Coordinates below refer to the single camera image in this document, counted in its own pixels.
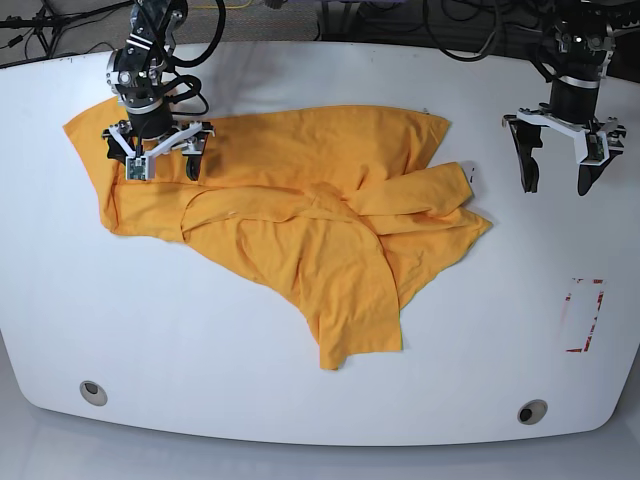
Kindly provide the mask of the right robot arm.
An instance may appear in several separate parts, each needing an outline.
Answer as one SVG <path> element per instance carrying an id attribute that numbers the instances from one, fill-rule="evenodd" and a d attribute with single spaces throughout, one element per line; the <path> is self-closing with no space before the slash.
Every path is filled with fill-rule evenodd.
<path id="1" fill-rule="evenodd" d="M 126 45 L 110 56 L 106 81 L 127 118 L 109 125 L 101 137 L 107 157 L 120 162 L 127 180 L 155 177 L 156 159 L 173 151 L 185 158 L 186 176 L 197 181 L 207 141 L 214 127 L 201 118 L 209 103 L 202 82 L 182 74 L 203 64 L 219 45 L 226 24 L 226 5 L 217 1 L 218 19 L 212 40 L 194 59 L 174 55 L 174 32 L 188 16 L 185 1 L 136 1 Z"/>

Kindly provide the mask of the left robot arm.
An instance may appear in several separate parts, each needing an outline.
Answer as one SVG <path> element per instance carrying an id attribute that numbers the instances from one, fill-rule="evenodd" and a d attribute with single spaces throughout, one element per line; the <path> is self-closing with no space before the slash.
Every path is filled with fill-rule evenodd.
<path id="1" fill-rule="evenodd" d="M 624 151 L 626 128 L 615 117 L 600 121 L 596 106 L 601 81 L 616 39 L 639 27 L 639 3 L 605 5 L 596 1 L 557 1 L 529 61 L 551 86 L 548 102 L 506 115 L 526 193 L 538 189 L 539 166 L 533 151 L 543 146 L 541 131 L 552 129 L 573 142 L 578 166 L 577 192 L 586 195 L 610 163 Z"/>

